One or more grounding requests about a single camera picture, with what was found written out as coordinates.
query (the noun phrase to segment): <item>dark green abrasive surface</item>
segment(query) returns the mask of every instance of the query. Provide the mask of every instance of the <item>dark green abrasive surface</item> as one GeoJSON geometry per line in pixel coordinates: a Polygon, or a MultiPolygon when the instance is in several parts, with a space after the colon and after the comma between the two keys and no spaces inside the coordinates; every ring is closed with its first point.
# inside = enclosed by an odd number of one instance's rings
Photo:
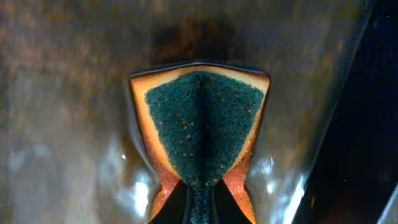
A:
{"type": "Polygon", "coordinates": [[[261,107],[262,91],[209,72],[149,90],[150,108],[171,165],[194,191],[191,222],[210,222],[210,187],[233,165],[261,107]]]}

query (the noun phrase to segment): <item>scrubbing sponge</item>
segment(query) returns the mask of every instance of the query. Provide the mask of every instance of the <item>scrubbing sponge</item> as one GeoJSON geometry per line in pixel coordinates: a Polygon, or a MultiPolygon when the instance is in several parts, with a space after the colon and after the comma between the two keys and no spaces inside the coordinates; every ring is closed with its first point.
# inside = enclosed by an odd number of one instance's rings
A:
{"type": "Polygon", "coordinates": [[[264,88],[256,88],[206,69],[171,76],[163,83],[156,77],[140,77],[137,83],[145,85],[141,87],[132,83],[141,124],[142,117],[150,118],[146,121],[152,121],[157,131],[151,134],[142,128],[144,141],[160,145],[171,169],[193,189],[192,223],[208,223],[210,187],[252,141],[268,82],[261,79],[264,88]]]}

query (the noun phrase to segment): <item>wet sponge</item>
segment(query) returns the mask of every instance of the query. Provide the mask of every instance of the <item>wet sponge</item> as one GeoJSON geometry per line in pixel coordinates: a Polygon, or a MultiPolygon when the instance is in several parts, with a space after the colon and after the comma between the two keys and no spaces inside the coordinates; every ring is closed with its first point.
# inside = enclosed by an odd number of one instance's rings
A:
{"type": "Polygon", "coordinates": [[[145,94],[168,160],[194,191],[191,222],[209,223],[209,194],[244,148],[264,90],[206,71],[184,74],[145,94]]]}

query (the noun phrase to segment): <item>sponge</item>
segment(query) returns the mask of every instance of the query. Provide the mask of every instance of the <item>sponge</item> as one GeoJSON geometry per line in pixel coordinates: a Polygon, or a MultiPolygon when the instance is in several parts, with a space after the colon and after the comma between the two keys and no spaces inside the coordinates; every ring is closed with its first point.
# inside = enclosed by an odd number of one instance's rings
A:
{"type": "Polygon", "coordinates": [[[210,188],[255,138],[268,79],[215,67],[132,80],[141,132],[193,189],[191,222],[210,222],[210,188]]]}

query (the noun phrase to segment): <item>dark background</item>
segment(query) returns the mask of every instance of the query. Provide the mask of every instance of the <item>dark background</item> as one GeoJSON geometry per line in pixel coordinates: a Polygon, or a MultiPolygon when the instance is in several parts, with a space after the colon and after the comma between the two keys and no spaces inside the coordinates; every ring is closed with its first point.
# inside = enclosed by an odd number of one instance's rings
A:
{"type": "Polygon", "coordinates": [[[295,223],[376,223],[398,181],[398,10],[377,1],[295,223]]]}

